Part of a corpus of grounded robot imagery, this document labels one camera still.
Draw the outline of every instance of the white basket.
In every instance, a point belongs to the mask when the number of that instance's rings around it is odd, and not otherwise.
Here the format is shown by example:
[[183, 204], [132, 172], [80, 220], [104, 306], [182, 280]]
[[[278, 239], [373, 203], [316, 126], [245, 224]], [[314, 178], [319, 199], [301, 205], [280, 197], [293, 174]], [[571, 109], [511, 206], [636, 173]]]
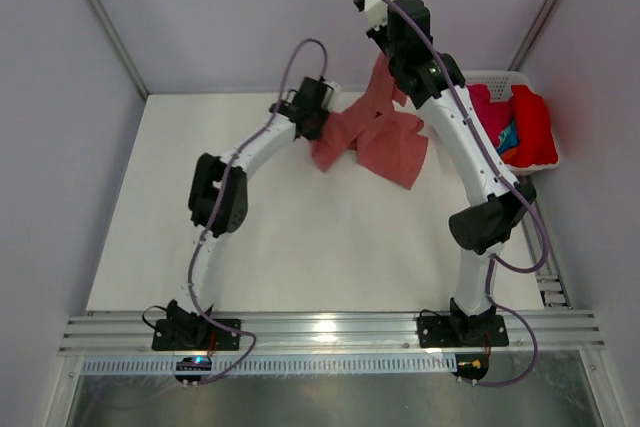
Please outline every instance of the white basket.
[[[511, 86], [512, 85], [526, 85], [533, 92], [535, 89], [531, 87], [529, 79], [520, 72], [511, 72], [507, 70], [469, 70], [464, 72], [464, 76], [467, 79], [467, 83], [473, 84], [485, 84], [491, 92], [491, 100], [493, 102], [502, 102], [511, 98]], [[558, 152], [558, 161], [555, 164], [538, 165], [533, 164], [529, 167], [513, 167], [509, 165], [509, 170], [516, 175], [530, 175], [534, 172], [545, 169], [554, 169], [560, 165], [560, 151], [558, 150], [558, 143], [555, 136], [553, 142]]]

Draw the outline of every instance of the gray wall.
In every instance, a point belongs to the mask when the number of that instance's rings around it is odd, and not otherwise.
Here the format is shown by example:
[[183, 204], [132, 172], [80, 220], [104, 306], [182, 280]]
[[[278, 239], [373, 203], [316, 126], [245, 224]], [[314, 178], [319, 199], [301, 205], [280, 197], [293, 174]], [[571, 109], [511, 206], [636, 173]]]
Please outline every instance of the gray wall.
[[525, 67], [564, 154], [537, 179], [543, 211], [577, 306], [595, 310], [632, 399], [640, 392], [631, 360], [640, 351], [639, 34], [638, 0], [564, 0]]
[[[424, 1], [436, 46], [463, 68], [487, 69], [509, 65], [542, 0]], [[366, 85], [377, 55], [351, 0], [103, 2], [153, 93], [273, 90], [308, 36], [326, 42], [329, 75], [345, 87]], [[309, 51], [306, 66], [317, 69]]]
[[83, 0], [0, 0], [0, 411], [32, 425], [143, 103]]

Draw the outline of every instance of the purple cable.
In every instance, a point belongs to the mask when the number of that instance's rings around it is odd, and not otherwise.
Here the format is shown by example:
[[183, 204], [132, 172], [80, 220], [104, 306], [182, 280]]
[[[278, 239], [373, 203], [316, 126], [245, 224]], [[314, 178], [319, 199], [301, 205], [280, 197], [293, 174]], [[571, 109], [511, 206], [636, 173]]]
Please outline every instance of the purple cable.
[[525, 377], [527, 377], [536, 366], [536, 363], [538, 362], [538, 342], [533, 332], [533, 329], [527, 323], [524, 317], [522, 317], [520, 314], [518, 314], [512, 309], [509, 309], [507, 307], [497, 304], [493, 300], [493, 297], [491, 296], [491, 292], [490, 292], [490, 287], [491, 287], [491, 279], [493, 278], [493, 271], [495, 270], [495, 262], [498, 262], [504, 267], [506, 267], [507, 269], [513, 272], [518, 272], [520, 274], [530, 274], [530, 273], [536, 272], [542, 268], [542, 266], [547, 261], [547, 257], [549, 256], [549, 250], [550, 250], [549, 236], [547, 234], [546, 229], [544, 228], [542, 219], [538, 215], [538, 212], [536, 211], [536, 209], [529, 202], [527, 202], [527, 199], [525, 199], [524, 196], [513, 185], [511, 185], [511, 183], [507, 179], [502, 177], [502, 175], [500, 174], [500, 169], [491, 158], [491, 154], [487, 150], [487, 147], [484, 145], [484, 142], [482, 142], [482, 138], [480, 137], [480, 133], [478, 132], [477, 127], [473, 123], [472, 119], [469, 117], [469, 113], [467, 112], [467, 109], [465, 108], [464, 103], [462, 102], [462, 99], [458, 95], [458, 92], [456, 91], [455, 86], [453, 85], [453, 81], [449, 76], [447, 67], [444, 65], [444, 62], [442, 61], [440, 54], [435, 49], [435, 47], [433, 46], [429, 38], [425, 35], [425, 33], [418, 26], [418, 24], [416, 24], [413, 21], [413, 19], [409, 16], [409, 14], [407, 14], [404, 10], [398, 7], [398, 5], [395, 2], [393, 2], [392, 0], [381, 0], [381, 1], [387, 4], [389, 9], [393, 10], [400, 17], [402, 17], [402, 19], [409, 25], [409, 27], [413, 29], [413, 31], [418, 35], [420, 40], [422, 40], [424, 45], [427, 47], [427, 49], [433, 56], [433, 59], [435, 60], [436, 65], [440, 69], [440, 72], [442, 72], [445, 82], [447, 83], [447, 87], [449, 87], [449, 91], [453, 96], [453, 100], [455, 101], [458, 107], [458, 110], [462, 114], [463, 120], [467, 122], [467, 125], [469, 126], [469, 130], [471, 131], [471, 135], [476, 141], [476, 144], [478, 144], [478, 147], [482, 152], [482, 156], [487, 161], [487, 164], [489, 164], [489, 168], [491, 169], [491, 172], [493, 173], [493, 175], [495, 175], [496, 179], [499, 180], [507, 189], [509, 189], [509, 191], [522, 203], [524, 208], [531, 215], [531, 218], [533, 219], [533, 222], [536, 224], [536, 228], [538, 229], [542, 237], [542, 254], [540, 255], [540, 259], [538, 260], [538, 262], [536, 262], [535, 265], [527, 269], [523, 269], [523, 268], [511, 265], [507, 261], [501, 259], [498, 255], [494, 254], [494, 255], [491, 255], [491, 261], [489, 262], [489, 269], [487, 271], [487, 278], [485, 281], [485, 292], [487, 294], [487, 298], [489, 299], [489, 302], [491, 302], [491, 304], [494, 305], [496, 308], [502, 309], [510, 313], [511, 315], [515, 316], [518, 320], [520, 320], [520, 322], [522, 322], [522, 324], [525, 326], [525, 328], [531, 335], [531, 339], [533, 341], [533, 359], [531, 360], [529, 367], [527, 367], [527, 369], [515, 379], [504, 381], [504, 382], [478, 382], [477, 385], [481, 385], [484, 387], [506, 387], [508, 385], [513, 385], [514, 383], [519, 382]]
[[[202, 248], [202, 245], [204, 243], [205, 236], [206, 236], [207, 232], [211, 229], [211, 226], [213, 225], [213, 222], [214, 222], [216, 216], [218, 215], [218, 211], [220, 210], [220, 204], [221, 204], [222, 198], [224, 196], [224, 191], [225, 191], [225, 189], [227, 187], [227, 179], [229, 178], [229, 172], [231, 170], [231, 167], [233, 167], [233, 163], [238, 159], [238, 157], [242, 153], [242, 151], [244, 149], [246, 149], [249, 144], [251, 144], [251, 142], [253, 142], [258, 137], [260, 137], [262, 134], [264, 134], [269, 129], [271, 124], [273, 124], [273, 121], [275, 120], [276, 115], [278, 114], [278, 111], [280, 110], [280, 106], [282, 104], [282, 97], [284, 95], [284, 89], [285, 89], [285, 86], [286, 86], [286, 83], [287, 83], [287, 79], [289, 78], [289, 73], [291, 72], [291, 67], [293, 65], [293, 61], [298, 56], [298, 53], [300, 52], [302, 47], [304, 47], [306, 44], [309, 44], [309, 43], [317, 44], [322, 49], [323, 64], [322, 64], [322, 71], [320, 73], [320, 77], [323, 78], [324, 75], [326, 74], [326, 72], [327, 72], [327, 64], [328, 64], [328, 57], [329, 56], [328, 56], [327, 49], [324, 46], [324, 44], [322, 42], [320, 42], [319, 40], [312, 39], [312, 38], [304, 39], [303, 41], [301, 41], [296, 46], [296, 48], [293, 50], [293, 53], [291, 54], [291, 57], [289, 57], [289, 61], [287, 62], [287, 66], [285, 68], [284, 75], [282, 76], [282, 81], [280, 82], [280, 92], [278, 94], [278, 100], [276, 102], [276, 108], [273, 110], [273, 112], [271, 113], [271, 115], [267, 119], [267, 122], [264, 124], [264, 126], [262, 126], [260, 129], [258, 129], [252, 136], [250, 136], [247, 140], [245, 140], [242, 144], [240, 144], [240, 146], [236, 149], [236, 151], [233, 153], [233, 155], [229, 159], [229, 162], [227, 163], [227, 166], [224, 169], [224, 173], [222, 174], [222, 180], [220, 181], [220, 189], [219, 189], [216, 201], [215, 201], [215, 203], [213, 205], [213, 210], [211, 211], [211, 215], [209, 216], [209, 220], [207, 221], [206, 227], [200, 233], [199, 241], [196, 244], [196, 247], [195, 247], [195, 249], [193, 251], [193, 255], [191, 256], [191, 260], [189, 261], [189, 270], [187, 271], [187, 286], [188, 286], [188, 289], [189, 289], [189, 297], [191, 298], [191, 302], [193, 302], [193, 305], [196, 308], [196, 311], [198, 312], [198, 314], [200, 314], [207, 322], [209, 322], [210, 324], [212, 324], [215, 327], [218, 327], [219, 329], [225, 330], [225, 331], [227, 331], [229, 333], [236, 334], [236, 335], [239, 335], [239, 336], [251, 337], [251, 344], [249, 345], [249, 348], [233, 364], [231, 364], [229, 367], [224, 369], [222, 372], [218, 372], [216, 375], [213, 375], [211, 377], [208, 377], [208, 378], [204, 379], [201, 382], [198, 382], [198, 385], [211, 384], [211, 383], [213, 383], [213, 382], [215, 382], [217, 380], [220, 380], [223, 377], [225, 377], [229, 372], [231, 372], [238, 365], [240, 365], [240, 363], [244, 359], [246, 359], [249, 356], [249, 354], [251, 354], [251, 352], [255, 348], [256, 342], [258, 340], [258, 338], [256, 337], [256, 334], [254, 334], [253, 332], [248, 332], [248, 331], [245, 331], [245, 330], [239, 330], [239, 329], [233, 329], [231, 327], [227, 327], [226, 325], [221, 324], [220, 322], [217, 322], [215, 319], [211, 318], [211, 316], [207, 315], [207, 313], [200, 306], [200, 303], [198, 302], [198, 297], [196, 296], [196, 294], [195, 294], [195, 292], [193, 290], [193, 270], [194, 270], [194, 267], [195, 267], [196, 259], [198, 258], [198, 254], [200, 253], [200, 249]], [[82, 416], [82, 419], [80, 420], [79, 425], [80, 426], [84, 426], [86, 424], [86, 422], [88, 420], [88, 415], [95, 408], [95, 404], [96, 403], [100, 403], [102, 405], [106, 405], [108, 408], [110, 408], [112, 410], [117, 410], [117, 411], [136, 410], [136, 409], [139, 409], [141, 407], [144, 407], [145, 405], [148, 405], [153, 400], [157, 399], [158, 397], [163, 396], [167, 392], [170, 392], [171, 390], [173, 390], [173, 389], [175, 389], [177, 387], [178, 386], [176, 386], [176, 385], [171, 385], [171, 386], [169, 386], [169, 387], [167, 387], [167, 388], [165, 388], [165, 389], [163, 389], [163, 390], [161, 390], [159, 392], [156, 392], [155, 394], [153, 394], [149, 398], [145, 399], [145, 401], [142, 402], [142, 403], [138, 403], [138, 404], [134, 404], [134, 405], [127, 405], [127, 406], [117, 406], [117, 405], [107, 404], [106, 402], [102, 401], [99, 398], [99, 396], [98, 396], [99, 392], [98, 392], [94, 396], [93, 400], [91, 401], [91, 403], [89, 404], [87, 409], [85, 410], [85, 413]]]

